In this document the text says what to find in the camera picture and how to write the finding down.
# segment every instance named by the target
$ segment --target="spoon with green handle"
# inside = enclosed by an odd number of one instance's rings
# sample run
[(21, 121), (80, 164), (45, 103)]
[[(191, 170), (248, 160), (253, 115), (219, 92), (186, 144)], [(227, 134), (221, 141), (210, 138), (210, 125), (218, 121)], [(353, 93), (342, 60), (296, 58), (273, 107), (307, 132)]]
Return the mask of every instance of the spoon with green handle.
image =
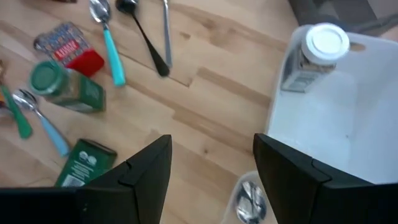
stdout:
[(4, 72), (5, 72), (5, 68), (4, 68), (2, 60), (0, 60), (0, 89), (1, 89), (1, 92), (6, 99), (6, 103), (9, 107), (9, 109), (11, 110), (11, 112), (14, 115), (15, 121), (17, 122), (19, 136), (22, 139), (27, 139), (32, 134), (32, 127), (30, 126), (29, 122), (26, 120), (25, 116), (20, 111), (17, 104), (14, 102), (14, 99), (12, 99), (10, 91), (3, 83), (2, 78), (3, 78)]

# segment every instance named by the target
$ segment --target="white lid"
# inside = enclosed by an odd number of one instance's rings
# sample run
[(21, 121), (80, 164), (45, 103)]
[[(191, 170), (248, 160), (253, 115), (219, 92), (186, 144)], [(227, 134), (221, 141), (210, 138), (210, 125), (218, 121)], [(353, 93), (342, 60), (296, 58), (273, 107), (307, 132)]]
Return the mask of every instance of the white lid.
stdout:
[(349, 50), (346, 32), (329, 23), (314, 25), (302, 41), (306, 58), (317, 65), (331, 65), (345, 56)]

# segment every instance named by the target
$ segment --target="light wood surface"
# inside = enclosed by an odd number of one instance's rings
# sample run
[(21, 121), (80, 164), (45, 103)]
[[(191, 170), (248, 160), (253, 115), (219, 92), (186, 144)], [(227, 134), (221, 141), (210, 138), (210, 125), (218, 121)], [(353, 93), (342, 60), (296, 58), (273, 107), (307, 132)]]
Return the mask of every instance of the light wood surface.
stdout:
[[(255, 169), (254, 133), (264, 131), (275, 75), (297, 23), (287, 0), (170, 0), (174, 67), (161, 79), (134, 21), (114, 8), (110, 29), (127, 86), (113, 87), (109, 67), (94, 80), (107, 91), (107, 110), (79, 114), (42, 100), (40, 109), (71, 146), (89, 138), (118, 152), (116, 164), (158, 138), (173, 137), (172, 176), (162, 223), (220, 223), (239, 176)], [(142, 0), (139, 18), (164, 55), (162, 1)], [(102, 27), (88, 0), (0, 1), (0, 58), (5, 82), (25, 87), (40, 56), (32, 41), (72, 21), (106, 58)], [(27, 141), (16, 125), (0, 126), (0, 187), (51, 186), (66, 159), (58, 156), (35, 114)]]

